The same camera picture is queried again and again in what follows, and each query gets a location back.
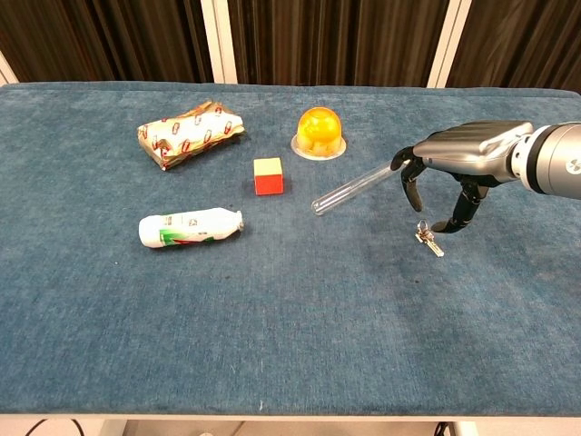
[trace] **cable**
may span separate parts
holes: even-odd
[[[447,422],[439,422],[434,430],[434,436],[445,436],[444,431],[448,428]]]
[[[39,422],[37,422],[35,425],[33,425],[33,427],[29,431],[26,432],[25,436],[30,436],[33,433],[33,431],[36,430],[38,428],[38,426],[45,421],[46,420],[40,420]],[[84,436],[83,427],[81,427],[81,424],[79,424],[79,421],[77,421],[77,420],[71,420],[71,421],[73,422],[76,429],[79,431],[79,436]]]

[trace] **red and yellow block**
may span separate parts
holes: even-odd
[[[257,195],[284,192],[280,157],[254,159],[254,189]]]

